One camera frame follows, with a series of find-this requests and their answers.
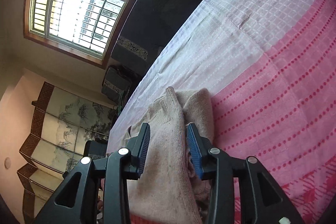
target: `decorative border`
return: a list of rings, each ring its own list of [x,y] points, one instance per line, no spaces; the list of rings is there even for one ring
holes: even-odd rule
[[[23,212],[23,218],[25,220],[25,224],[33,224],[34,218],[27,215],[25,212]]]
[[[27,139],[21,146],[19,152],[23,153],[24,155],[28,157],[31,157],[39,141],[40,141],[39,137],[33,134],[29,134],[29,136],[27,137]]]
[[[34,219],[35,218],[34,206],[35,206],[35,195],[25,190],[23,193],[23,204],[22,204],[23,214],[26,214],[30,218]]]
[[[44,82],[37,101],[32,101],[31,104],[43,111],[47,111],[47,107],[48,107],[51,95],[54,91],[54,88],[55,88],[54,85]]]
[[[28,162],[30,165],[35,166],[34,162],[31,160],[31,158],[24,155],[22,152],[20,152],[21,156]]]
[[[35,107],[33,119],[31,121],[30,133],[41,138],[45,112]]]
[[[38,160],[35,160],[35,159],[31,158],[31,157],[28,157],[28,156],[24,155],[21,151],[19,151],[19,153],[21,154],[21,156],[22,156],[25,160],[29,159],[29,160],[32,162],[32,165],[33,165],[33,166],[35,166],[35,165],[34,165],[34,162],[35,162],[35,163],[37,163],[37,164],[39,164],[39,165],[42,165],[42,166],[46,167],[47,169],[49,169],[49,170],[51,170],[51,171],[53,171],[53,172],[55,172],[55,173],[58,173],[58,174],[63,175],[63,172],[61,172],[61,171],[59,171],[59,170],[56,170],[56,169],[54,169],[54,168],[52,168],[52,167],[50,167],[50,166],[48,166],[48,165],[45,165],[44,163],[42,163],[42,162],[40,162],[40,161],[38,161]]]
[[[147,60],[148,52],[144,48],[132,42],[131,40],[128,40],[125,37],[119,36],[117,40],[117,44],[129,50],[130,52],[134,53],[135,55],[142,58],[143,60],[145,61]]]
[[[115,91],[118,94],[122,94],[122,90],[117,88],[115,85],[113,85],[110,81],[106,80],[104,81],[104,85],[107,86],[109,89]]]
[[[21,181],[21,184],[23,185],[24,189],[26,189],[27,191],[34,193],[30,181],[29,181],[29,177],[37,170],[36,167],[30,165],[30,164],[26,164],[24,166],[22,166],[19,170],[17,170],[17,175]]]

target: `metal screw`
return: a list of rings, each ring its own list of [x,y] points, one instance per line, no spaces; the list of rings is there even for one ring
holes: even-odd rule
[[[280,224],[291,224],[290,220],[287,217],[283,217],[279,220]]]
[[[91,161],[89,157],[84,157],[81,159],[81,164],[88,164]]]
[[[126,155],[126,154],[128,154],[128,149],[127,148],[120,148],[119,150],[118,150],[118,153],[120,154],[120,155]]]
[[[248,157],[247,161],[251,164],[256,164],[258,162],[256,157]]]
[[[211,154],[215,154],[215,155],[217,155],[217,154],[219,154],[221,151],[218,149],[218,148],[215,148],[215,147],[213,147],[213,148],[211,148],[210,149],[210,153]]]

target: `beige towel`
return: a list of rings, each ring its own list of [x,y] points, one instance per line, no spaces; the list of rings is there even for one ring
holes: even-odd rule
[[[194,173],[185,128],[194,122],[200,135],[212,142],[214,125],[208,90],[175,92],[168,87],[142,120],[129,128],[125,140],[137,136],[143,122],[151,127],[151,141],[141,178],[127,182],[130,212],[159,223],[201,224],[196,201],[208,200],[210,185]]]

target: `pink bed sheet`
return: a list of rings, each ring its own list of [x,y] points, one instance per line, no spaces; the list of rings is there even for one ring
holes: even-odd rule
[[[258,157],[307,224],[336,193],[335,13],[336,0],[315,0],[282,39],[212,97],[215,145],[231,156]]]

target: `white wall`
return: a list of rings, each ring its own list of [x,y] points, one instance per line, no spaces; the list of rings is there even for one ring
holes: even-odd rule
[[[26,164],[25,159],[19,154],[19,149],[30,132],[34,112],[31,101],[39,95],[39,89],[43,84],[43,81],[36,81],[36,78],[39,76],[27,71],[15,87],[10,87],[10,94],[8,96],[5,94],[0,101],[0,194],[20,223],[24,223],[22,215],[24,188],[16,171]],[[11,167],[8,170],[4,167],[6,157],[11,159]]]

